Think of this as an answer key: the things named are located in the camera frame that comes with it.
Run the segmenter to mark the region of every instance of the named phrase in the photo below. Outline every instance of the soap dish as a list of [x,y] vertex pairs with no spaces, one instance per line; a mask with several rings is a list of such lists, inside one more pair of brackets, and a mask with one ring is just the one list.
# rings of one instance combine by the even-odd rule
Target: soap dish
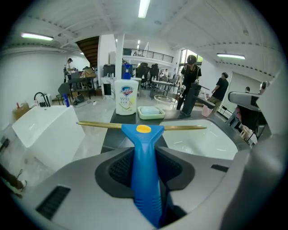
[[[158,110],[159,113],[157,113],[157,114],[144,114],[141,111],[142,109]],[[142,119],[142,120],[163,119],[165,117],[165,112],[157,106],[139,106],[138,107],[138,115],[139,115],[140,119]]]

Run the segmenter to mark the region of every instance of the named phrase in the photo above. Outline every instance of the faucet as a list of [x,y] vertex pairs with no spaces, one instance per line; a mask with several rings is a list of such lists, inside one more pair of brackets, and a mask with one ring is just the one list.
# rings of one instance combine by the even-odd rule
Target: faucet
[[46,99],[45,99],[45,95],[41,92],[37,92],[35,95],[34,95],[34,100],[36,100],[36,96],[37,94],[41,94],[44,98],[44,101],[45,101],[45,104],[46,104],[46,107],[51,107],[50,103],[47,103]]
[[198,97],[201,87],[202,86],[199,84],[194,83],[191,84],[191,88],[189,89],[188,95],[185,99],[185,103],[182,109],[182,113],[184,113],[186,116],[190,116],[196,101],[206,105],[209,109],[213,109],[215,107],[213,103]]

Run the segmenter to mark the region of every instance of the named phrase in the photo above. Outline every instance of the yellow oval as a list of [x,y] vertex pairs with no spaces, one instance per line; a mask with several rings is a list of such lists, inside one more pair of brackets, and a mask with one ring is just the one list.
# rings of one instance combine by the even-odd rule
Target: yellow oval
[[149,133],[151,132],[151,128],[147,125],[140,124],[137,126],[136,130],[140,133]]

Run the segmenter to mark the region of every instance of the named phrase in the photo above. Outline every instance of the sink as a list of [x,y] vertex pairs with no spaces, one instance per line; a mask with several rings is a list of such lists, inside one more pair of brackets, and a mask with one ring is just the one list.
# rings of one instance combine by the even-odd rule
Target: sink
[[164,131],[170,149],[200,156],[233,160],[238,149],[234,142],[213,122],[205,119],[164,121],[160,125],[202,125],[207,129]]

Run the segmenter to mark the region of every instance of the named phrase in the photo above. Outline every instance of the staircase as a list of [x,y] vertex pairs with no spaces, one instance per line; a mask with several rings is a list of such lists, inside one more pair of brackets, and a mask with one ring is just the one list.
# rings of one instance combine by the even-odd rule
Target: staircase
[[91,67],[97,66],[99,36],[76,42],[79,49],[90,62]]

